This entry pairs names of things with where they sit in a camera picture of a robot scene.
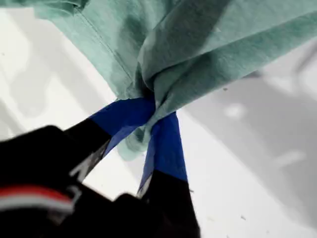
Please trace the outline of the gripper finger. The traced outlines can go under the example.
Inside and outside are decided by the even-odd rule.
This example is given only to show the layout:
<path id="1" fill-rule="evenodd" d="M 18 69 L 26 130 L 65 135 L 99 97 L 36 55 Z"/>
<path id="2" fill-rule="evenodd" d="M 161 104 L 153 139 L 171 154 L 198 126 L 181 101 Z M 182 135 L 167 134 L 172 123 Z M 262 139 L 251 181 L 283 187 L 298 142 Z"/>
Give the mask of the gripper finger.
<path id="1" fill-rule="evenodd" d="M 176 113 L 159 120 L 152 128 L 138 195 L 162 216 L 160 237 L 201 236 Z"/>
<path id="2" fill-rule="evenodd" d="M 143 126 L 155 109 L 153 97 L 117 100 L 65 130 L 81 149 L 88 152 L 85 159 L 76 158 L 69 175 L 82 182 L 117 144 Z"/>

